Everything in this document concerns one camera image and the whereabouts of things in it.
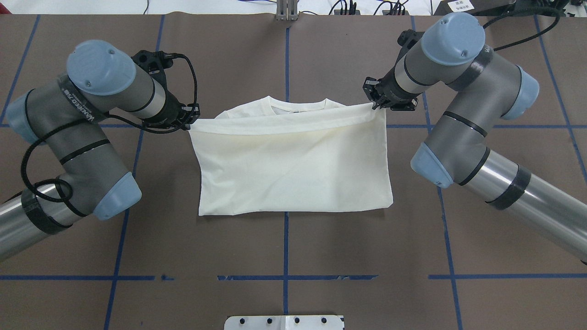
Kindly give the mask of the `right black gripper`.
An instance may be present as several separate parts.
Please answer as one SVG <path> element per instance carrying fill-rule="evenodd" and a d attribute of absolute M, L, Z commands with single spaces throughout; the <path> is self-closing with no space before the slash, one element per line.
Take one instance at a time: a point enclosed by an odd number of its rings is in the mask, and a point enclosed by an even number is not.
<path fill-rule="evenodd" d="M 372 102 L 373 110 L 389 108 L 391 111 L 415 111 L 417 107 L 417 94 L 409 93 L 399 86 L 395 69 L 390 69 L 381 79 L 365 77 L 362 88 Z"/>

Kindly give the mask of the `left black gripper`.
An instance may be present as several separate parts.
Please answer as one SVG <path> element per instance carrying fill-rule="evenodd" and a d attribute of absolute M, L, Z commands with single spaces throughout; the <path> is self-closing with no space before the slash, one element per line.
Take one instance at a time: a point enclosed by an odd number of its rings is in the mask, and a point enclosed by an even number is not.
<path fill-rule="evenodd" d="M 178 101 L 171 92 L 165 91 L 163 108 L 151 118 L 153 129 L 182 129 L 189 130 L 190 126 L 199 119 L 201 112 L 198 103 L 188 105 Z"/>

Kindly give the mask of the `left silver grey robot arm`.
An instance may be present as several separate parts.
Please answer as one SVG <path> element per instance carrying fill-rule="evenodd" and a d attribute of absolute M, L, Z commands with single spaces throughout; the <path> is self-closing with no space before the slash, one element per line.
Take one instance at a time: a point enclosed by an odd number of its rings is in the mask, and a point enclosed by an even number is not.
<path fill-rule="evenodd" d="M 143 132 L 188 130 L 200 116 L 168 90 L 165 70 L 183 54 L 141 50 L 134 56 L 104 40 L 86 40 L 66 71 L 6 109 L 9 127 L 30 145 L 24 189 L 1 205 L 1 259 L 95 215 L 108 220 L 138 203 L 141 190 L 100 127 L 117 119 Z"/>

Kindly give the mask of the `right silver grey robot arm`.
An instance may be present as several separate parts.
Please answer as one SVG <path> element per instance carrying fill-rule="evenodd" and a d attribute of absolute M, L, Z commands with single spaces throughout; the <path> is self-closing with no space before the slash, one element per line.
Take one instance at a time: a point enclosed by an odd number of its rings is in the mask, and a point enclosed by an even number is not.
<path fill-rule="evenodd" d="M 417 97 L 436 83 L 456 96 L 411 159 L 413 171 L 440 188 L 458 184 L 494 209 L 527 226 L 585 263 L 586 205 L 485 144 L 499 119 L 510 121 L 531 107 L 537 80 L 486 44 L 475 16 L 452 12 L 424 32 L 398 39 L 402 50 L 380 79 L 365 78 L 373 108 L 413 111 Z"/>

